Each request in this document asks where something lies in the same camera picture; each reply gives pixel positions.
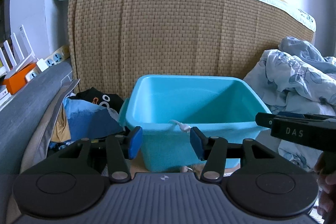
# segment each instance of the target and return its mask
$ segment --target mattress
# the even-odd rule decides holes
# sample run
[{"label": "mattress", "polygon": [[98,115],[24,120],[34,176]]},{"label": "mattress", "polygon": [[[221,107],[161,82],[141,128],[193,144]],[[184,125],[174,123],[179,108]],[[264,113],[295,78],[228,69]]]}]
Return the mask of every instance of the mattress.
[{"label": "mattress", "polygon": [[315,20],[280,0],[69,0],[78,91],[130,96],[148,74],[244,76],[282,38],[312,41]]}]

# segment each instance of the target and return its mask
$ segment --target blue patterned fabric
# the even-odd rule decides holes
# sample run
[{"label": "blue patterned fabric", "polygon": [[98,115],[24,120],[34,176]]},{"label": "blue patterned fabric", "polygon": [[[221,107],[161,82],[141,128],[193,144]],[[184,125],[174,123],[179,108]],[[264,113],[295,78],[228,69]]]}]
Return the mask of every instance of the blue patterned fabric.
[{"label": "blue patterned fabric", "polygon": [[322,57],[321,53],[311,43],[295,37],[282,39],[279,50],[292,56],[298,56],[303,62],[310,64],[323,73],[336,73],[336,58]]},{"label": "blue patterned fabric", "polygon": [[[336,58],[323,58],[307,41],[286,37],[263,53],[244,81],[273,114],[288,111],[335,116]],[[310,171],[321,151],[281,141],[280,155]]]},{"label": "blue patterned fabric", "polygon": [[64,99],[63,105],[68,119],[71,141],[81,138],[98,139],[123,131],[106,107],[69,98]]}]

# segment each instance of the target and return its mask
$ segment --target finger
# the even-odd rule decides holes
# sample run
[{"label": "finger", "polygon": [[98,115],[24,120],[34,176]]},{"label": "finger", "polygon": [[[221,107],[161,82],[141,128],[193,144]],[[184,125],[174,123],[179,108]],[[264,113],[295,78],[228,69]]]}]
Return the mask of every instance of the finger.
[{"label": "finger", "polygon": [[323,159],[323,153],[319,156],[315,166],[314,166],[314,171],[315,172],[320,172],[322,170],[322,168],[325,166],[325,162]]},{"label": "finger", "polygon": [[325,178],[325,183],[328,185],[335,185],[336,184],[336,173],[327,175]]},{"label": "finger", "polygon": [[317,213],[320,215],[320,216],[324,216],[326,214],[326,211],[321,208],[320,206],[317,207]]},{"label": "finger", "polygon": [[334,207],[334,202],[331,200],[330,196],[322,191],[319,198],[319,207],[324,209],[326,212],[330,212]]},{"label": "finger", "polygon": [[325,191],[327,194],[330,194],[332,186],[326,183],[326,177],[327,177],[326,175],[320,174],[317,179],[317,183],[323,191]]}]

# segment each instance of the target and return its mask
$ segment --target black cloth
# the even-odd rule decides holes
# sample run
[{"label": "black cloth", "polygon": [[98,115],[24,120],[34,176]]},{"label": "black cloth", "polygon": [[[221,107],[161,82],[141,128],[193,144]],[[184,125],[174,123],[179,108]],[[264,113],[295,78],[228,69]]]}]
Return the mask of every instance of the black cloth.
[{"label": "black cloth", "polygon": [[90,88],[88,90],[79,92],[76,94],[76,96],[70,96],[69,99],[85,100],[93,104],[113,108],[118,113],[120,112],[120,109],[124,103],[124,100],[121,99],[117,94],[102,93],[95,88]]}]

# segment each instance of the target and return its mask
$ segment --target power strip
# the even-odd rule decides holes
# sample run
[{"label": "power strip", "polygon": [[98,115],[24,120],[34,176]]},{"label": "power strip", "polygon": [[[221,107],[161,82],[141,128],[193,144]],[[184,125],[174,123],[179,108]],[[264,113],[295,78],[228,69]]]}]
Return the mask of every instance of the power strip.
[{"label": "power strip", "polygon": [[48,67],[63,62],[70,57],[70,50],[68,45],[64,45],[56,50],[53,54],[46,58],[45,63]]},{"label": "power strip", "polygon": [[27,83],[34,79],[39,73],[45,71],[48,67],[57,65],[70,57],[70,50],[68,45],[64,45],[56,50],[53,54],[46,59],[39,59],[36,67],[26,75]]}]

